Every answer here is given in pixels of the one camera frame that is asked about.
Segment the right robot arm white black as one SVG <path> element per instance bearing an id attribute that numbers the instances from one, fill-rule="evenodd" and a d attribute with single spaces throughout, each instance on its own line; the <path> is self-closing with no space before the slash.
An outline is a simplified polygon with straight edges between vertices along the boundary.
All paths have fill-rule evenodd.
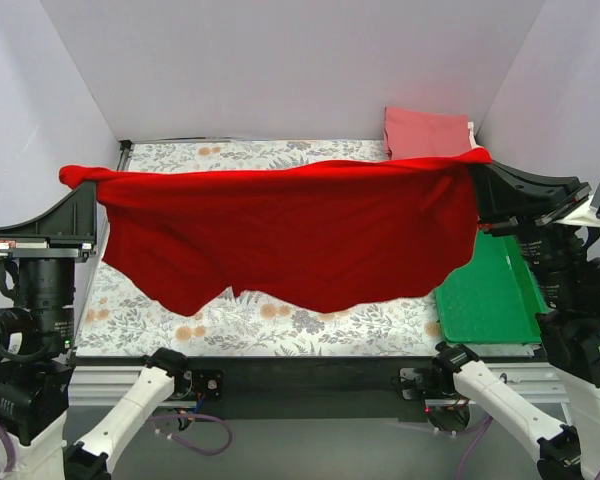
<path id="1" fill-rule="evenodd" d="M 541 344 L 569 400 L 561 422 L 534 407 L 468 347 L 440 344 L 432 361 L 438 395 L 478 404 L 523 445 L 544 479 L 600 479 L 600 182 L 546 177 L 493 163 L 471 170 L 480 229 L 511 235 L 547 312 Z"/>

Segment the red t shirt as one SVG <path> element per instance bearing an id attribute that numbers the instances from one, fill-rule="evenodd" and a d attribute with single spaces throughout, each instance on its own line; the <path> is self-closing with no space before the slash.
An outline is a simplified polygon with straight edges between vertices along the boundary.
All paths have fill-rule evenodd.
<path id="1" fill-rule="evenodd" d="M 110 233 L 103 259 L 190 316 L 226 290 L 316 312 L 427 295 L 474 252 L 471 165 L 456 157 L 328 160 L 282 170 L 134 173 L 66 166 L 91 182 Z"/>

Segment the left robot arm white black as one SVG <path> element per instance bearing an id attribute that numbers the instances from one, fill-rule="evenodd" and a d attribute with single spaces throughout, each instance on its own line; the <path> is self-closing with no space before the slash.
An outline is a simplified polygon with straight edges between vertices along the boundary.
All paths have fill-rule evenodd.
<path id="1" fill-rule="evenodd" d="M 63 431 L 74 366 L 75 266 L 95 253 L 96 186 L 85 182 L 47 212 L 0 227 L 1 479 L 109 479 L 125 448 L 167 399 L 193 386 L 187 358 L 161 348 L 105 418 L 72 445 Z"/>

